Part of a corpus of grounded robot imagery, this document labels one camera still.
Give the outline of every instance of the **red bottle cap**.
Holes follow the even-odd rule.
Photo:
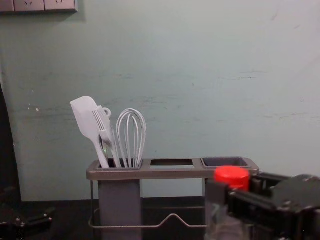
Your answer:
[[[232,189],[249,190],[249,171],[238,166],[217,167],[213,179],[228,184]]]

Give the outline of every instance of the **power socket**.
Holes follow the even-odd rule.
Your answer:
[[[0,13],[15,11],[14,0],[0,0]]]
[[[35,12],[44,11],[44,0],[14,0],[14,9],[16,12]]]
[[[78,10],[77,0],[44,0],[45,10]]]

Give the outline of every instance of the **wall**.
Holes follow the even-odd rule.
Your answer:
[[[96,154],[70,107],[83,95],[113,116],[139,109],[147,158],[246,156],[320,175],[319,1],[95,0],[79,11],[0,17],[25,201],[89,198]]]

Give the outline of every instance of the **white fork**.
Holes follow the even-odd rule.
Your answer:
[[[119,156],[118,156],[118,153],[117,153],[117,149],[115,147],[116,143],[115,143],[115,138],[113,137],[113,133],[110,129],[107,129],[105,124],[104,124],[104,121],[102,119],[103,118],[108,118],[107,114],[104,112],[103,108],[101,106],[98,106],[97,109],[93,110],[93,115],[98,123],[98,126],[99,126],[99,134],[100,134],[100,137],[102,139],[102,141],[104,143],[106,143],[108,145],[108,147],[110,148],[111,150],[111,153],[112,153],[112,156],[113,156],[113,161],[115,163],[115,166],[117,168],[121,168],[121,164],[120,164],[120,160],[119,160]]]

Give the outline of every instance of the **wall stain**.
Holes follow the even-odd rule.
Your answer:
[[[279,14],[279,9],[277,9],[275,14],[272,15],[271,21],[274,21],[278,17],[278,14]]]

